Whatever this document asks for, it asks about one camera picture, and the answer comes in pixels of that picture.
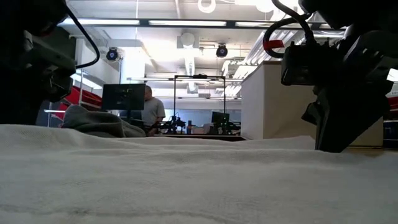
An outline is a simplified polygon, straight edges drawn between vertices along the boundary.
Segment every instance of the desk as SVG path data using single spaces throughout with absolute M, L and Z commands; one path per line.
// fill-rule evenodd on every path
M 207 134 L 156 134 L 155 137 L 211 139 L 211 140 L 222 140 L 229 142 L 245 141 L 245 139 L 241 136 L 207 135 Z

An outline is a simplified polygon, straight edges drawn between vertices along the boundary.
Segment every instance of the white pillar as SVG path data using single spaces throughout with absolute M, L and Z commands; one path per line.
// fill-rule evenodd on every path
M 129 81 L 128 78 L 145 77 L 144 52 L 140 47 L 123 47 L 124 57 L 121 66 L 121 83 L 143 83 L 143 81 Z

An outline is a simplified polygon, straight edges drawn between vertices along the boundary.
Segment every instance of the black cable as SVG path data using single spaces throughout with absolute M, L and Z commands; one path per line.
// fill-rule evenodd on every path
M 282 4 L 279 0 L 272 0 L 272 3 L 274 3 L 274 5 L 278 9 L 280 9 L 284 13 L 286 13 L 286 14 L 290 15 L 292 18 L 294 18 L 300 24 L 300 26 L 303 27 L 303 30 L 305 33 L 305 39 L 307 40 L 307 42 L 315 42 L 313 32 L 312 32 L 310 26 L 308 25 L 308 23 L 305 21 L 306 19 L 302 18 L 300 16 L 300 14 L 295 12 L 293 9 Z
M 299 17 L 302 18 L 303 20 L 308 19 L 310 16 L 311 16 L 311 14 L 304 14 L 304 15 L 301 15 L 301 16 L 299 15 Z M 264 37 L 263 37 L 263 40 L 262 40 L 263 43 L 269 41 L 269 39 L 271 38 L 272 33 L 275 30 L 281 28 L 282 26 L 286 26 L 286 25 L 295 23 L 296 21 L 297 20 L 292 17 L 292 18 L 282 19 L 281 21 L 275 22 L 273 25 L 271 25 L 267 29 L 266 33 L 264 34 Z M 277 53 L 277 52 L 275 52 L 272 49 L 265 49 L 265 51 L 266 51 L 266 53 L 268 55 L 270 55 L 271 57 L 274 57 L 274 58 L 283 58 L 284 57 L 283 53 Z
M 72 13 L 72 11 L 69 9 L 69 7 L 67 5 L 65 5 L 65 7 L 66 7 L 66 10 L 67 10 L 67 14 L 74 21 L 74 23 L 80 29 L 80 31 L 83 33 L 83 35 L 87 38 L 87 40 L 91 44 L 91 46 L 93 46 L 95 54 L 96 54 L 96 57 L 95 57 L 95 59 L 92 62 L 88 62 L 88 63 L 83 64 L 83 65 L 77 65 L 76 69 L 92 66 L 92 65 L 94 65 L 95 63 L 97 63 L 100 60 L 100 57 L 101 57 L 100 50 L 98 50 L 97 45 L 94 43 L 94 41 L 91 39 L 91 37 L 87 34 L 86 30 L 80 24 L 79 20 Z

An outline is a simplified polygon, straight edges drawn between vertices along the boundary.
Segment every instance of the man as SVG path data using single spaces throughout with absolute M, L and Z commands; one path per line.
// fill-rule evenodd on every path
M 146 126 L 152 126 L 156 122 L 163 121 L 166 117 L 163 102 L 152 96 L 152 88 L 145 87 L 145 105 L 142 111 L 142 120 Z M 149 135 L 154 135 L 157 129 L 149 131 Z

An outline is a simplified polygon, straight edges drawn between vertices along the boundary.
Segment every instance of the white partition wall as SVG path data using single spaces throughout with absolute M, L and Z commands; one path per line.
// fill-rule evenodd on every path
M 316 126 L 301 119 L 309 103 L 316 100 L 312 86 L 283 86 L 280 62 L 264 62 L 243 81 L 242 136 L 248 139 L 316 136 Z M 381 146 L 382 119 L 352 143 Z

